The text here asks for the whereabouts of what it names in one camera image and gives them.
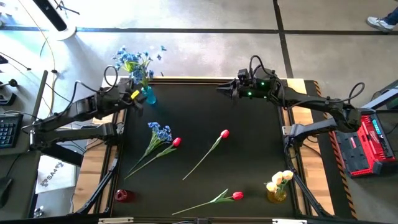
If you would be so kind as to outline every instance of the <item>white cable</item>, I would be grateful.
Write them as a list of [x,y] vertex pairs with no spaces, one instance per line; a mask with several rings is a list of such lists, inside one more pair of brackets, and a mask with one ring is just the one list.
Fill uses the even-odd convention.
[[[29,15],[29,17],[33,20],[34,24],[36,25],[36,27],[39,29],[40,33],[43,35],[44,41],[47,43],[47,45],[49,46],[50,52],[51,52],[51,57],[52,57],[52,63],[53,63],[53,70],[55,70],[55,57],[54,57],[54,52],[52,51],[51,45],[49,43],[49,41],[47,40],[48,38],[44,35],[42,29],[40,29],[39,25],[36,23],[35,19],[33,19],[32,15],[28,12],[28,10],[25,8],[25,6],[23,5],[23,3],[19,1],[19,4],[21,4],[21,6],[25,9],[26,13]],[[53,73],[53,79],[52,79],[52,88],[54,89],[54,85],[55,85],[55,74]],[[50,104],[50,112],[49,115],[52,112],[54,106],[54,92],[51,91],[51,104]]]

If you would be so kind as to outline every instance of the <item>yellow clamp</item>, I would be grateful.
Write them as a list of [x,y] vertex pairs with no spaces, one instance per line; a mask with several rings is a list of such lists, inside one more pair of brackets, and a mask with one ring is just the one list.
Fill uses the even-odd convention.
[[134,93],[131,94],[130,98],[133,100],[136,96],[138,96],[138,94],[139,94],[139,91],[136,90],[136,91],[134,91]]

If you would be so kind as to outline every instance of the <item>black table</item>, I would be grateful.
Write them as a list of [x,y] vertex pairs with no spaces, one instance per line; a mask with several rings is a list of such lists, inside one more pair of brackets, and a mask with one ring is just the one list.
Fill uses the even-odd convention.
[[[176,217],[294,217],[296,196],[292,191],[289,189],[284,203],[274,204],[266,199],[263,184],[287,167],[280,113],[274,105],[245,98],[232,106],[212,84],[161,84],[154,85],[154,91],[158,102],[145,105],[143,117],[127,111],[116,189],[131,190],[137,199],[115,202],[112,217],[172,217],[173,212],[207,202],[225,189],[228,195],[243,191],[244,199],[207,205]],[[147,124],[153,121],[169,125],[173,137],[182,138],[182,143],[177,151],[125,181],[127,171],[150,141]],[[224,129],[230,131],[229,137],[183,181]]]

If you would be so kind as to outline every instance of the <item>keyboard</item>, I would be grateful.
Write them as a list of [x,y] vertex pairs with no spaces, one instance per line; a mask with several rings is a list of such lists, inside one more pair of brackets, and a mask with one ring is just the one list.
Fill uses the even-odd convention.
[[0,150],[15,147],[23,114],[0,114]]

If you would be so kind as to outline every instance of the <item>tulip stem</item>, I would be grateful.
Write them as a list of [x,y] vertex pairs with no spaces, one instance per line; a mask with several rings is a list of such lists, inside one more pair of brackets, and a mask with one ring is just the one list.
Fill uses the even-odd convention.
[[218,145],[218,143],[220,143],[221,140],[221,136],[217,139],[217,141],[213,144],[213,146],[211,147],[211,149],[206,153],[205,156],[203,156],[203,158],[198,162],[198,164],[182,179],[185,180],[198,166],[199,164],[206,158],[206,156]]
[[141,170],[144,166],[148,165],[150,162],[154,161],[157,157],[155,156],[154,158],[152,158],[150,161],[148,161],[147,163],[145,163],[144,165],[142,165],[140,168],[136,169],[134,172],[132,172],[131,174],[129,174],[127,177],[124,178],[124,180],[126,180],[127,178],[129,178],[130,176],[132,176],[133,174],[135,174],[137,171]]
[[200,204],[200,205],[191,207],[191,208],[187,208],[187,209],[181,210],[181,211],[179,211],[179,212],[175,212],[175,213],[173,213],[172,215],[176,215],[176,214],[179,214],[179,213],[182,213],[182,212],[186,212],[186,211],[188,211],[188,210],[191,210],[191,209],[194,209],[194,208],[198,208],[198,207],[201,207],[201,206],[204,206],[204,205],[208,205],[208,204],[210,204],[210,203],[212,203],[212,202],[206,202],[206,203],[203,203],[203,204]]

